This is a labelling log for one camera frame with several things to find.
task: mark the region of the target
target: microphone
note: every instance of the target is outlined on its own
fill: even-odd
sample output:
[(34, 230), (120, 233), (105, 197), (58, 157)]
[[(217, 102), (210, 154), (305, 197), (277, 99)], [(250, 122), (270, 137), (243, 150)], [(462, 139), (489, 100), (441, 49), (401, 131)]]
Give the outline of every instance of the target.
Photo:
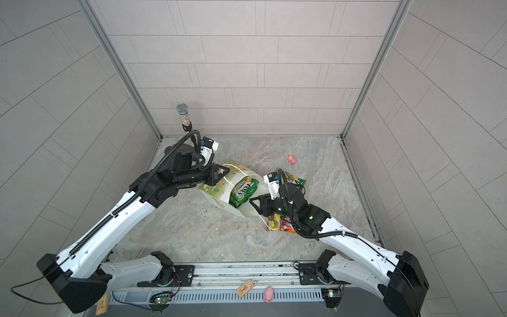
[[(192, 122), (190, 121), (189, 117), (189, 107), (185, 103), (179, 103), (176, 106), (176, 110), (179, 113), (179, 118), (182, 120), (182, 127), (185, 132), (192, 131)], [(192, 140), (192, 143), (194, 144), (195, 150), (197, 153), (200, 153), (200, 146), (197, 144), (197, 139), (195, 138), (195, 135), (192, 134), (190, 137), (190, 140)]]

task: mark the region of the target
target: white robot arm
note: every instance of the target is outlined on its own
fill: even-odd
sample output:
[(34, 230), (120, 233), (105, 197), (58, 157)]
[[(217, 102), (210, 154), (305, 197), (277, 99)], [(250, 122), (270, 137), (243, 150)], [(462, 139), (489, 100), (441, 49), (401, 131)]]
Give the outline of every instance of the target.
[[(194, 135), (198, 147), (184, 144)], [(46, 254), (37, 262), (72, 312), (88, 309), (104, 293), (121, 287), (139, 282), (163, 287), (172, 281), (173, 262), (162, 252), (121, 263), (103, 260), (136, 223), (168, 197), (176, 196), (179, 189), (200, 183), (214, 186), (225, 176), (230, 170), (212, 162), (217, 149), (218, 143), (201, 139), (196, 130), (189, 132), (168, 147), (155, 168), (130, 185), (120, 202), (83, 237), (58, 255)], [(316, 262), (319, 280), (324, 284), (335, 280), (354, 284), (383, 299), (396, 315), (418, 316), (428, 285), (417, 259), (408, 252), (399, 256), (351, 232), (322, 209), (308, 204), (280, 171), (265, 176), (270, 194), (250, 199), (259, 214), (268, 216), (277, 211), (291, 219), (302, 237), (318, 238), (354, 260), (326, 250)]]

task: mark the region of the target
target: marble floor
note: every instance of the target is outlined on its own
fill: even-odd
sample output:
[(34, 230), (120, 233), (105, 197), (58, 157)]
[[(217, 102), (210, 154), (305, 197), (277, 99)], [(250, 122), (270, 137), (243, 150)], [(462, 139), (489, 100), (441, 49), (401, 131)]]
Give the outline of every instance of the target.
[[(281, 167), (306, 179), (305, 198), (350, 230), (372, 239), (339, 139), (334, 136), (216, 137), (214, 162), (232, 159), (265, 175)], [(154, 162), (175, 138), (164, 138)], [(294, 165), (285, 158), (292, 153)], [(293, 233), (266, 232), (259, 217), (241, 218), (209, 204), (197, 188), (180, 190), (117, 245), (113, 261), (162, 251), (174, 262), (316, 260), (330, 246)]]

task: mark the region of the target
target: tile wall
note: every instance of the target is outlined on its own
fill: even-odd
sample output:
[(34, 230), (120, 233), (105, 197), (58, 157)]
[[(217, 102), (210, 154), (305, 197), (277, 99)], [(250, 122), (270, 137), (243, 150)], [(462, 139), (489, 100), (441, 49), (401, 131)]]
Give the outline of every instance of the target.
[[(9, 289), (100, 220), (157, 144), (74, 0), (0, 2), (0, 315), (69, 316)], [(18, 291), (60, 300), (45, 281)]]
[(346, 141), (432, 316), (507, 315), (507, 2), (414, 0)]
[(389, 1), (90, 0), (162, 134), (340, 134)]

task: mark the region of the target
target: green snack bag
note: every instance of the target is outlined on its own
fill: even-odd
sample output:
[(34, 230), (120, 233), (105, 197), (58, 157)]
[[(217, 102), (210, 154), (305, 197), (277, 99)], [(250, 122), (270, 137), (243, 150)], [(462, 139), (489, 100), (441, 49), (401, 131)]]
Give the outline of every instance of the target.
[(257, 190), (258, 180), (250, 176), (243, 177), (231, 191), (229, 204), (235, 208), (239, 207), (242, 203), (248, 201), (248, 198)]

